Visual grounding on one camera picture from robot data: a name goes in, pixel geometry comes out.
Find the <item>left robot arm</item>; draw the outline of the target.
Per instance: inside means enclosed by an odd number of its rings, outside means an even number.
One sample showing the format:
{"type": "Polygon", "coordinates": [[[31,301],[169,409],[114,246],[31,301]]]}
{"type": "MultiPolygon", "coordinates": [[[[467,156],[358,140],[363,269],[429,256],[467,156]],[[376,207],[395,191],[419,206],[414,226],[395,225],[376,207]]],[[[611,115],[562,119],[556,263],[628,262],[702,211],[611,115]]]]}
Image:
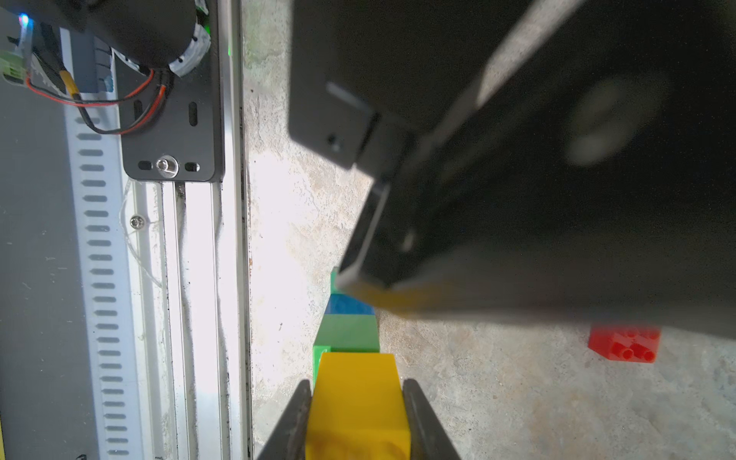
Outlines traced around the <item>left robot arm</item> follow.
{"type": "Polygon", "coordinates": [[[289,135],[373,187],[337,285],[407,317],[735,335],[735,5],[297,1],[289,135]]]}

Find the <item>blue small lego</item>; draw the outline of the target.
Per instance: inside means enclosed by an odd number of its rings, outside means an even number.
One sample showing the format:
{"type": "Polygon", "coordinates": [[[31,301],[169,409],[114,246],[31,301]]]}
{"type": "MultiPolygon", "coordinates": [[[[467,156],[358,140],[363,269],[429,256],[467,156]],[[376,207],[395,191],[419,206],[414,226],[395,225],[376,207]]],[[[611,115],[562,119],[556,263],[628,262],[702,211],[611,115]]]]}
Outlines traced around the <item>blue small lego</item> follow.
{"type": "Polygon", "coordinates": [[[373,307],[354,299],[347,294],[332,293],[325,309],[325,314],[361,314],[374,315],[373,307]]]}

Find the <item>yellow small lego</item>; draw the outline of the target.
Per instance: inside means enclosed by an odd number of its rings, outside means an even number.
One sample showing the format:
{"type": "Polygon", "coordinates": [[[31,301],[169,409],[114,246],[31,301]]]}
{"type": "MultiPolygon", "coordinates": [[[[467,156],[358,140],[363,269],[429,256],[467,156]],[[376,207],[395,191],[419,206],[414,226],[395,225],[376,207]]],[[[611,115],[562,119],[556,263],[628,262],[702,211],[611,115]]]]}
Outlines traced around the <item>yellow small lego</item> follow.
{"type": "Polygon", "coordinates": [[[410,441],[394,356],[322,356],[310,405],[307,459],[408,459],[410,441]]]}

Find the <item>green long lego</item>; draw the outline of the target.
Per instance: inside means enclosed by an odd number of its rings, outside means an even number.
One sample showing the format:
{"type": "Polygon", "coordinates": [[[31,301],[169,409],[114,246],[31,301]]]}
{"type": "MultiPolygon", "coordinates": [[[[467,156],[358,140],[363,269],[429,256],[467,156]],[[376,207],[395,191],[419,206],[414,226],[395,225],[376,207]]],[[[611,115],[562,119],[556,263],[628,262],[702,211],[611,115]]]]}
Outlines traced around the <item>green long lego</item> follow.
{"type": "Polygon", "coordinates": [[[333,303],[335,299],[341,295],[343,295],[343,292],[337,287],[337,274],[338,274],[338,266],[334,266],[331,275],[330,275],[330,296],[328,298],[327,305],[324,310],[324,314],[322,315],[322,318],[320,320],[318,329],[317,329],[317,335],[314,340],[314,344],[312,345],[312,382],[316,383],[317,376],[318,376],[318,370],[320,366],[320,360],[324,353],[329,352],[331,350],[331,346],[327,345],[326,341],[320,337],[322,326],[325,322],[325,319],[329,314],[332,313],[333,310],[333,303]]]}

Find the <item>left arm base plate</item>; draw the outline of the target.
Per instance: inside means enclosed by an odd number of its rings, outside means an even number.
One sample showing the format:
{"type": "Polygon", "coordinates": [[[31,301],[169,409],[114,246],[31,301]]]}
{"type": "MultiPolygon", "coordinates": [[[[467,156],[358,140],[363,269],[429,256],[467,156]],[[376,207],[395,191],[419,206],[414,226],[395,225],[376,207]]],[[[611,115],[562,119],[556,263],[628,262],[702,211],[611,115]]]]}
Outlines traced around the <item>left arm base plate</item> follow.
{"type": "Polygon", "coordinates": [[[220,3],[194,1],[197,25],[188,51],[159,73],[167,93],[156,113],[125,134],[126,174],[139,181],[220,182],[224,172],[220,3]]]}

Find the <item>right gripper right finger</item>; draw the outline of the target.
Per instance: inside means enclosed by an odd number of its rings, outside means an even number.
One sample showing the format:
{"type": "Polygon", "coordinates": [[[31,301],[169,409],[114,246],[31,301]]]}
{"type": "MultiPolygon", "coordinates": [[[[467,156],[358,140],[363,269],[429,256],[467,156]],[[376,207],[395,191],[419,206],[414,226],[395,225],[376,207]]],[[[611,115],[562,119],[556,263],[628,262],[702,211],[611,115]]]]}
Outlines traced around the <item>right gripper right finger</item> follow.
{"type": "Polygon", "coordinates": [[[460,460],[418,381],[405,379],[402,392],[410,430],[410,459],[460,460]]]}

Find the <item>red small lego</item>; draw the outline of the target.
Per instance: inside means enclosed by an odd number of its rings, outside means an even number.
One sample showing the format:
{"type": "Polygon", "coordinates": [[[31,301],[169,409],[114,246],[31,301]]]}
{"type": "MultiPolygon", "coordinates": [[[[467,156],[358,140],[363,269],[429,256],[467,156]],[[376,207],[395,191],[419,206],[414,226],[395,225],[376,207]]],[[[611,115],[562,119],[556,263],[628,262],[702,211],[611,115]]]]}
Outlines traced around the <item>red small lego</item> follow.
{"type": "Polygon", "coordinates": [[[654,363],[660,340],[659,328],[592,326],[588,349],[606,360],[654,363]]]}

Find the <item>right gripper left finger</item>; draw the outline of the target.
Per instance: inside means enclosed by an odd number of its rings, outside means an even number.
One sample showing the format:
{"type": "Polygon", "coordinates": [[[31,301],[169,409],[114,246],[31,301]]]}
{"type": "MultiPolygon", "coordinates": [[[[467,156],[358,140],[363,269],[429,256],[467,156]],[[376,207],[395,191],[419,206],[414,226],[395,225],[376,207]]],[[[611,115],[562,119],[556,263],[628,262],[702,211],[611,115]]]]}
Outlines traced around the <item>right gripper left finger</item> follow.
{"type": "Polygon", "coordinates": [[[259,460],[305,460],[312,389],[308,379],[298,383],[279,421],[258,456],[259,460]]]}

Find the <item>green small lego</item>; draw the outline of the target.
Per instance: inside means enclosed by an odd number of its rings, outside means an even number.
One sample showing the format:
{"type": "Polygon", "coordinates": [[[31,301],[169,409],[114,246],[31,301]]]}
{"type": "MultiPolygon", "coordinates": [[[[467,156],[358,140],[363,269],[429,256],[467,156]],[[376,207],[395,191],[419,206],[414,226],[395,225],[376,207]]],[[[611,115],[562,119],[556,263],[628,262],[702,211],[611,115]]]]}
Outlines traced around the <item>green small lego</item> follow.
{"type": "Polygon", "coordinates": [[[339,353],[381,352],[378,320],[368,314],[325,314],[314,349],[339,353]]]}

